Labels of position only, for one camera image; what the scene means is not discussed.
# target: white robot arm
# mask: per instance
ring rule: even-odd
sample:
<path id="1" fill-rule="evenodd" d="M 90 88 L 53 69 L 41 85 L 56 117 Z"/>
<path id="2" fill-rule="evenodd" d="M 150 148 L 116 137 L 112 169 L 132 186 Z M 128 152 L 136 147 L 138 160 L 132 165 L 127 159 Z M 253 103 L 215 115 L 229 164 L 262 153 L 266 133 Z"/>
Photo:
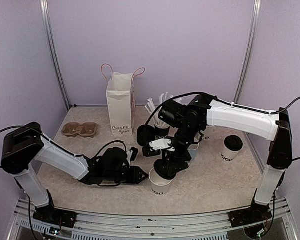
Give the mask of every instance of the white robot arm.
<path id="1" fill-rule="evenodd" d="M 108 148 L 102 156 L 92 159 L 76 155 L 54 143 L 41 132 L 38 123 L 32 122 L 5 136 L 1 167 L 15 178 L 31 198 L 36 207 L 35 219 L 56 225 L 63 219 L 65 223 L 62 226 L 72 228 L 76 213 L 54 208 L 52 196 L 38 180 L 30 162 L 35 160 L 46 163 L 83 184 L 108 187 L 102 185 L 102 182 L 111 181 L 115 183 L 110 185 L 113 187 L 121 183 L 139 184 L 148 177 L 140 167 L 131 166 L 137 154 L 138 149 L 134 147 L 129 151 L 113 147 Z"/>
<path id="2" fill-rule="evenodd" d="M 260 136 L 271 141 L 269 157 L 251 207 L 245 212 L 230 213 L 231 224 L 238 227 L 262 221 L 269 215 L 269 203 L 281 184 L 286 169 L 292 164 L 292 137 L 288 111 L 262 110 L 237 105 L 202 93 L 187 106 L 173 100 L 166 101 L 159 118 L 178 128 L 172 139 L 159 139 L 149 143 L 153 150 L 162 151 L 162 159 L 154 163 L 155 171 L 171 180 L 189 167 L 188 147 L 195 136 L 207 126 L 226 127 Z"/>

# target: paper bag handle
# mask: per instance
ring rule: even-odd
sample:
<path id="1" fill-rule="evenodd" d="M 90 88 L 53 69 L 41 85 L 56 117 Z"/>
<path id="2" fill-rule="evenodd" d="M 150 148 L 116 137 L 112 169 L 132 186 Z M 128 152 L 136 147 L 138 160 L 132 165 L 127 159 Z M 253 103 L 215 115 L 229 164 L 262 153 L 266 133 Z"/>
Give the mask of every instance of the paper bag handle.
<path id="1" fill-rule="evenodd" d="M 109 66 L 110 68 L 111 68 L 111 79 L 114 77 L 114 70 L 113 70 L 113 68 L 112 68 L 112 66 L 110 65 L 110 64 L 108 64 L 108 63 L 105 63 L 105 64 L 103 64 L 102 66 L 101 66 L 101 73 L 102 73 L 102 75 L 104 76 L 104 78 L 105 78 L 105 80 L 106 80 L 106 85 L 107 86 L 109 86 L 109 81 L 108 81 L 108 78 L 107 78 L 107 76 L 104 74 L 104 72 L 103 72 L 103 67 L 104 67 L 104 65 L 107 65 L 107 66 Z"/>
<path id="2" fill-rule="evenodd" d="M 143 72 L 142 72 L 142 73 L 139 73 L 138 75 L 136 75 L 136 73 L 137 73 L 139 70 L 141 70 L 141 69 L 143 69 Z M 132 81 L 134 80 L 135 77 L 138 77 L 138 76 L 144 74 L 145 71 L 146 71 L 146 68 L 145 68 L 145 67 L 140 67 L 140 68 L 138 68 L 137 70 L 135 70 L 135 72 L 134 72 L 133 75 L 132 75 Z"/>

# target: lavender backdrop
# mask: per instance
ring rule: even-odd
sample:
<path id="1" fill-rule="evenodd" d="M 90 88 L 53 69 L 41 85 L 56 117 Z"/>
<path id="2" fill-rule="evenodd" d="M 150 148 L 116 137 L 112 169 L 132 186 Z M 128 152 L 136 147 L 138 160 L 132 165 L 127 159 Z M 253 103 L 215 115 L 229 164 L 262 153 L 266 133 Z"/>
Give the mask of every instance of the lavender backdrop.
<path id="1" fill-rule="evenodd" d="M 262 109 L 287 106 L 300 96 L 300 0 L 262 1 L 251 65 L 240 103 Z M 300 156 L 300 101 L 290 109 L 293 156 Z M 269 143 L 251 135 L 264 162 Z M 300 160 L 287 170 L 286 197 L 300 233 Z"/>
<path id="2" fill-rule="evenodd" d="M 65 115 L 40 1 L 0 0 L 0 129 L 37 121 L 52 137 Z M 0 240 L 7 239 L 19 196 L 14 179 L 0 169 Z"/>
<path id="3" fill-rule="evenodd" d="M 166 91 L 232 101 L 253 6 L 253 0 L 49 1 L 71 103 L 107 104 L 103 63 L 120 73 L 146 67 L 135 79 L 137 104 Z"/>

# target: metal pole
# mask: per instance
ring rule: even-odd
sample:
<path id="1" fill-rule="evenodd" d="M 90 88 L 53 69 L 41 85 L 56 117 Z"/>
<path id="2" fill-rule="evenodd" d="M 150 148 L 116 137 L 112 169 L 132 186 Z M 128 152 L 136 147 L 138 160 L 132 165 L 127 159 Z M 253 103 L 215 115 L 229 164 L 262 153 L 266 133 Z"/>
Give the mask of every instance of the metal pole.
<path id="1" fill-rule="evenodd" d="M 62 74 L 61 74 L 57 51 L 56 51 L 56 47 L 55 47 L 55 43 L 54 43 L 54 36 L 53 36 L 52 26 L 51 26 L 51 21 L 50 21 L 50 16 L 49 16 L 48 0 L 40 0 L 40 4 L 41 4 L 41 12 L 42 12 L 42 17 L 43 17 L 43 22 L 44 22 L 44 26 L 45 26 L 46 35 L 48 38 L 48 43 L 49 43 L 50 53 L 52 56 L 52 61 L 53 61 L 56 78 L 57 78 L 58 85 L 59 85 L 59 88 L 61 91 L 63 103 L 65 105 L 66 110 L 69 111 L 71 108 L 71 104 L 70 104 L 69 96 L 68 96 L 67 89 L 65 86 L 65 82 L 64 82 Z"/>
<path id="2" fill-rule="evenodd" d="M 250 65 L 254 41 L 256 38 L 256 34 L 257 34 L 257 26 L 258 26 L 258 21 L 259 21 L 260 8 L 261 8 L 261 0 L 254 0 L 252 21 L 251 21 L 250 34 L 249 34 L 249 39 L 248 39 L 248 46 L 247 46 L 246 52 L 245 52 L 245 57 L 244 57 L 244 62 L 243 62 L 243 66 L 242 66 L 242 70 L 241 70 L 241 74 L 240 74 L 239 84 L 236 89 L 235 97 L 233 100 L 235 104 L 239 103 L 239 100 L 242 95 L 244 85 L 245 85 L 245 82 L 247 79 L 248 68 Z"/>

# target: paper bag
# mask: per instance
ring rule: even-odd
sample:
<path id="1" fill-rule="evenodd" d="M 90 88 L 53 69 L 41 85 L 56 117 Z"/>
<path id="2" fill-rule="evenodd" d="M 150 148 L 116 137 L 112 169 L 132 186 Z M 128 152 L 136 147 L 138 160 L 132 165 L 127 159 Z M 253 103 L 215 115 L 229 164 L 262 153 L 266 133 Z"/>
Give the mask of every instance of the paper bag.
<path id="1" fill-rule="evenodd" d="M 103 67 L 111 68 L 111 79 L 108 80 L 103 72 Z M 121 74 L 114 72 L 113 68 L 105 63 L 101 66 L 106 87 L 106 100 L 109 111 L 111 131 L 113 135 L 132 135 L 135 120 L 135 91 L 134 78 L 146 71 L 144 67 L 137 69 L 134 73 Z"/>

